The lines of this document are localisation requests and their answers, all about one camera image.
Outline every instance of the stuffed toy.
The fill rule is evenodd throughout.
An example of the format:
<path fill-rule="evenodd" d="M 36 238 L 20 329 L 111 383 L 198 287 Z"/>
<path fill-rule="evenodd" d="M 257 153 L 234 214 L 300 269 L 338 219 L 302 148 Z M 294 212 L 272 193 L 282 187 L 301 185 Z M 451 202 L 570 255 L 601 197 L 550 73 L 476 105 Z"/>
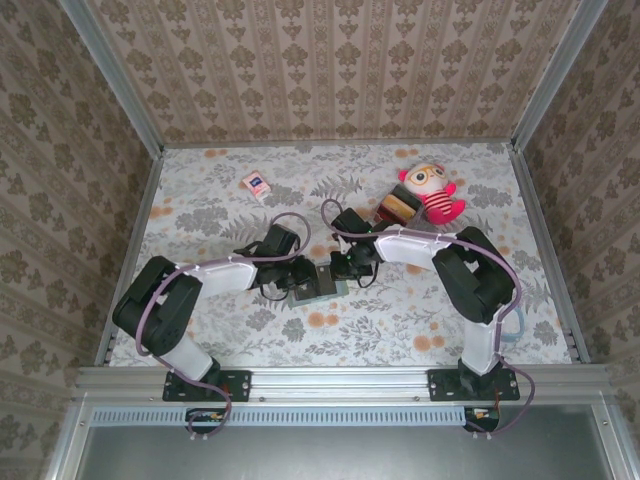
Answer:
<path fill-rule="evenodd" d="M 464 200 L 451 200 L 456 184 L 447 180 L 440 165 L 421 163 L 411 170 L 402 170 L 398 179 L 422 200 L 427 219 L 434 225 L 452 222 L 464 211 Z"/>

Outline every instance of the floral wallpaper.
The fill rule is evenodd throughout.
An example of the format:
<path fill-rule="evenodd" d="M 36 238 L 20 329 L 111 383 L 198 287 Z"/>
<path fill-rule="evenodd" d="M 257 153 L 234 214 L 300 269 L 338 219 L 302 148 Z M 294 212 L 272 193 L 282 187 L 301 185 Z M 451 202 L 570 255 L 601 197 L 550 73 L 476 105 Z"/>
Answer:
<path fill-rule="evenodd" d="M 640 4 L 607 5 L 525 156 L 595 361 L 640 439 Z"/>
<path fill-rule="evenodd" d="M 510 137 L 579 0 L 88 0 L 170 145 Z"/>
<path fill-rule="evenodd" d="M 0 478 L 46 467 L 150 159 L 55 1 L 0 2 Z"/>
<path fill-rule="evenodd" d="M 371 219 L 399 170 L 442 164 L 468 206 L 440 231 L 481 228 L 524 287 L 525 333 L 503 344 L 505 356 L 521 364 L 570 362 L 506 144 L 169 149 L 164 159 L 138 269 L 154 255 L 188 263 L 228 255 L 261 240 L 270 219 L 289 210 L 311 224 L 305 254 L 328 262 L 338 243 L 320 217 L 326 198 Z M 241 182 L 255 169 L 272 188 L 262 205 Z M 282 222 L 302 235 L 296 219 Z M 424 212 L 409 226 L 434 228 Z M 518 331 L 515 313 L 505 322 L 505 331 Z M 349 282 L 348 295 L 306 306 L 269 301 L 257 290 L 201 298 L 187 333 L 227 366 L 450 365 L 462 351 L 463 323 L 434 271 L 385 263 L 371 287 Z M 111 366 L 153 363 L 119 332 Z"/>

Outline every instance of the floral tablecloth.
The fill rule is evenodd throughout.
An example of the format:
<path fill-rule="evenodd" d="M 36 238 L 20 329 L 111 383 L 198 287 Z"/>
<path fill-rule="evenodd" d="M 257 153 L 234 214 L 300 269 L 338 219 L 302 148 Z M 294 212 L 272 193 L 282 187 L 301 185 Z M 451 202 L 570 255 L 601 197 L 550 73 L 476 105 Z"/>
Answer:
<path fill-rule="evenodd" d="M 442 164 L 458 185 L 466 211 L 443 232 L 481 228 L 515 267 L 524 287 L 524 336 L 504 344 L 520 364 L 568 363 L 570 358 L 540 262 L 529 219 L 504 144 L 351 145 L 180 149 L 164 167 L 146 227 L 138 270 L 153 255 L 204 261 L 262 239 L 271 217 L 293 210 L 313 228 L 306 254 L 329 260 L 337 244 L 320 218 L 335 198 L 370 217 L 397 183 L 398 170 L 418 162 Z M 264 205 L 241 180 L 258 170 L 271 185 Z M 303 232 L 296 219 L 284 219 Z M 417 228 L 430 227 L 422 220 Z M 349 295 L 289 308 L 257 291 L 203 299 L 188 334 L 226 366 L 366 366 L 453 364 L 462 351 L 463 319 L 433 271 L 383 264 L 377 282 Z M 518 329 L 515 314 L 505 330 Z M 112 366 L 153 365 L 119 332 Z"/>

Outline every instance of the purple cable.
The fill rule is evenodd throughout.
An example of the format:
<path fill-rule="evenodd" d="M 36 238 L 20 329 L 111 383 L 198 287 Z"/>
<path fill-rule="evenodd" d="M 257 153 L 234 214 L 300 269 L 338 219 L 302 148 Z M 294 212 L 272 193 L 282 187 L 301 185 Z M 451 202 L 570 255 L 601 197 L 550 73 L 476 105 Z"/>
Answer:
<path fill-rule="evenodd" d="M 198 382 L 198 381 L 195 381 L 195 380 L 191 380 L 189 377 L 184 375 L 182 372 L 180 372 L 180 371 L 176 370 L 175 368 L 173 368 L 173 366 L 169 362 L 166 362 L 165 360 L 163 360 L 160 357 L 156 357 L 154 355 L 153 358 L 155 358 L 158 362 L 160 362 L 162 365 L 164 365 L 169 370 L 171 370 L 174 375 L 176 375 L 177 377 L 181 378 L 184 382 L 189 383 L 189 384 L 191 384 L 191 385 L 193 385 L 195 387 L 206 388 L 207 390 L 211 390 L 212 392 L 217 393 L 218 395 L 220 395 L 224 399 L 224 402 L 225 402 L 225 415 L 224 415 L 224 417 L 222 417 L 222 420 L 220 420 L 220 423 L 218 424 L 218 426 L 215 427 L 213 430 L 211 430 L 211 432 L 209 432 L 207 435 L 212 437 L 213 435 L 217 435 L 218 433 L 220 433 L 220 430 L 222 430 L 222 427 L 224 427 L 224 424 L 227 423 L 227 420 L 229 419 L 229 415 L 231 415 L 231 397 L 229 396 L 229 394 L 227 392 L 225 392 L 224 390 L 222 390 L 221 388 L 216 387 L 215 385 L 212 385 L 210 383 L 204 383 L 204 382 Z M 197 415 L 197 414 L 192 415 L 189 418 L 189 422 L 187 423 L 187 430 L 192 435 L 196 434 L 196 432 L 193 431 L 193 421 L 198 416 L 199 415 Z"/>
<path fill-rule="evenodd" d="M 523 370 L 512 366 L 511 364 L 509 364 L 502 355 L 500 355 L 500 334 L 502 332 L 502 322 L 504 320 L 504 317 L 506 317 L 514 308 L 516 308 L 518 306 L 518 304 L 520 303 L 520 299 L 522 298 L 522 286 L 520 284 L 520 280 L 518 279 L 518 276 L 516 275 L 516 272 L 511 268 L 511 266 L 505 262 L 502 258 L 498 257 L 497 255 L 494 255 L 492 252 L 479 247 L 477 245 L 474 245 L 472 243 L 468 243 L 468 242 L 464 242 L 462 240 L 458 240 L 455 237 L 451 237 L 451 236 L 447 236 L 447 235 L 441 235 L 438 233 L 430 233 L 430 232 L 420 232 L 418 230 L 407 230 L 407 229 L 400 229 L 400 230 L 393 230 L 391 232 L 387 232 L 387 231 L 382 231 L 382 232 L 375 232 L 375 233 L 347 233 L 347 232 L 343 232 L 338 230 L 337 228 L 335 228 L 333 225 L 331 225 L 331 223 L 327 220 L 327 217 L 324 213 L 325 208 L 327 206 L 327 204 L 329 203 L 333 203 L 335 205 L 338 206 L 338 208 L 340 209 L 340 213 L 342 213 L 342 205 L 340 205 L 340 202 L 338 202 L 337 200 L 334 200 L 332 198 L 329 198 L 327 200 L 325 200 L 324 202 L 322 202 L 322 206 L 320 207 L 320 215 L 322 216 L 322 220 L 324 221 L 325 225 L 334 233 L 343 236 L 343 237 L 348 237 L 348 238 L 372 238 L 372 237 L 377 237 L 377 238 L 384 238 L 384 237 L 393 237 L 393 236 L 398 236 L 400 234 L 402 235 L 406 235 L 408 237 L 416 237 L 416 238 L 426 238 L 428 240 L 436 240 L 436 241 L 443 241 L 443 242 L 450 242 L 456 245 L 460 245 L 461 247 L 464 248 L 468 248 L 469 250 L 474 250 L 478 253 L 481 253 L 482 255 L 484 255 L 485 257 L 493 260 L 494 262 L 496 262 L 498 265 L 500 265 L 505 272 L 507 272 L 507 274 L 511 277 L 511 280 L 513 280 L 513 283 L 515 285 L 515 289 L 516 289 L 516 296 L 513 299 L 513 301 L 507 306 L 507 308 L 503 309 L 499 314 L 498 314 L 498 318 L 496 319 L 496 321 L 498 322 L 496 325 L 496 338 L 495 338 L 495 342 L 494 342 L 494 354 L 498 356 L 499 361 L 507 368 L 510 368 L 511 370 L 513 370 L 514 372 L 522 375 L 524 378 L 527 379 L 527 381 L 529 382 L 529 384 L 531 385 L 531 391 L 529 392 L 529 396 L 527 397 L 527 400 L 524 404 L 524 407 L 522 408 L 522 410 L 520 410 L 520 412 L 518 413 L 518 415 L 516 415 L 516 417 L 509 422 L 507 425 L 505 425 L 502 428 L 499 428 L 498 430 L 495 430 L 493 432 L 487 432 L 485 429 L 483 429 L 482 427 L 476 425 L 473 422 L 467 422 L 469 425 L 471 425 L 472 427 L 476 428 L 478 431 L 483 432 L 483 433 L 487 433 L 487 434 L 491 434 L 491 435 L 497 435 L 499 433 L 503 433 L 506 432 L 507 430 L 510 430 L 518 421 L 520 421 L 520 419 L 522 418 L 522 416 L 527 413 L 527 411 L 529 410 L 529 408 L 531 407 L 531 402 L 533 402 L 533 397 L 535 396 L 536 393 L 536 385 L 535 382 L 533 381 L 533 378 L 531 377 L 531 375 L 529 375 L 528 373 L 524 372 Z"/>
<path fill-rule="evenodd" d="M 273 219 L 271 220 L 271 223 L 269 224 L 269 227 L 271 227 L 271 225 L 274 224 L 274 222 L 276 220 L 278 220 L 279 218 L 282 217 L 286 217 L 286 216 L 292 216 L 292 217 L 297 217 L 300 220 L 302 220 L 302 222 L 304 223 L 304 226 L 307 230 L 307 237 L 305 238 L 305 241 L 302 243 L 302 245 L 300 245 L 300 248 L 298 248 L 297 250 L 295 250 L 293 253 L 290 253 L 289 255 L 282 255 L 279 257 L 227 257 L 227 258 L 222 258 L 222 259 L 215 259 L 215 260 L 210 260 L 207 262 L 203 262 L 203 263 L 194 263 L 194 264 L 190 264 L 190 265 L 185 265 L 184 267 L 178 268 L 177 270 L 175 270 L 174 272 L 170 273 L 167 278 L 165 278 L 161 283 L 160 286 L 158 286 L 158 288 L 156 289 L 155 292 L 153 292 L 153 295 L 151 295 L 151 299 L 149 300 L 149 303 L 147 303 L 147 306 L 145 307 L 144 311 L 142 312 L 142 316 L 140 317 L 140 323 L 138 323 L 138 328 L 136 330 L 136 351 L 138 352 L 139 355 L 143 356 L 143 357 L 147 357 L 149 355 L 151 355 L 151 352 L 148 352 L 146 350 L 144 350 L 142 348 L 142 332 L 144 332 L 144 327 L 147 323 L 147 320 L 149 318 L 149 314 L 151 313 L 151 309 L 153 308 L 153 306 L 156 304 L 156 301 L 158 300 L 158 298 L 160 297 L 160 295 L 162 295 L 164 293 L 164 291 L 166 290 L 166 288 L 169 286 L 169 284 L 180 274 L 188 272 L 190 270 L 193 270 L 195 268 L 206 268 L 206 267 L 212 267 L 215 265 L 222 265 L 225 263 L 244 263 L 244 264 L 253 264 L 253 263 L 268 263 L 268 262 L 279 262 L 279 261 L 285 261 L 285 260 L 291 260 L 292 258 L 297 257 L 298 255 L 300 255 L 302 253 L 302 251 L 307 248 L 307 245 L 309 245 L 309 241 L 311 240 L 311 225 L 309 225 L 309 222 L 306 218 L 304 218 L 302 215 L 300 215 L 299 213 L 296 212 L 283 212 L 280 213 L 278 215 L 276 215 L 275 217 L 273 217 Z M 182 372 L 176 370 L 176 368 L 171 365 L 170 363 L 168 363 L 167 361 L 163 360 L 162 358 L 156 357 L 154 355 L 154 357 L 158 362 L 160 362 L 162 365 L 164 365 L 165 367 L 167 367 L 170 371 L 172 371 L 175 375 L 177 375 L 178 377 L 180 377 L 183 381 L 194 385 L 196 387 L 200 387 L 200 388 L 206 388 L 208 390 L 211 390 L 213 392 L 216 392 L 217 394 L 221 395 L 222 398 L 224 398 L 224 401 L 226 403 L 226 415 L 223 417 L 223 419 L 220 421 L 220 424 L 214 428 L 208 435 L 216 435 L 217 433 L 220 432 L 220 430 L 222 429 L 222 427 L 224 426 L 224 424 L 227 422 L 229 415 L 231 414 L 231 398 L 229 397 L 229 395 L 222 390 L 221 388 L 216 387 L 215 385 L 211 385 L 209 383 L 203 383 L 203 382 L 199 382 L 197 380 L 192 380 L 191 378 L 187 377 L 186 375 L 184 375 Z M 189 419 L 189 423 L 187 425 L 187 429 L 189 430 L 189 433 L 193 434 L 193 418 Z"/>

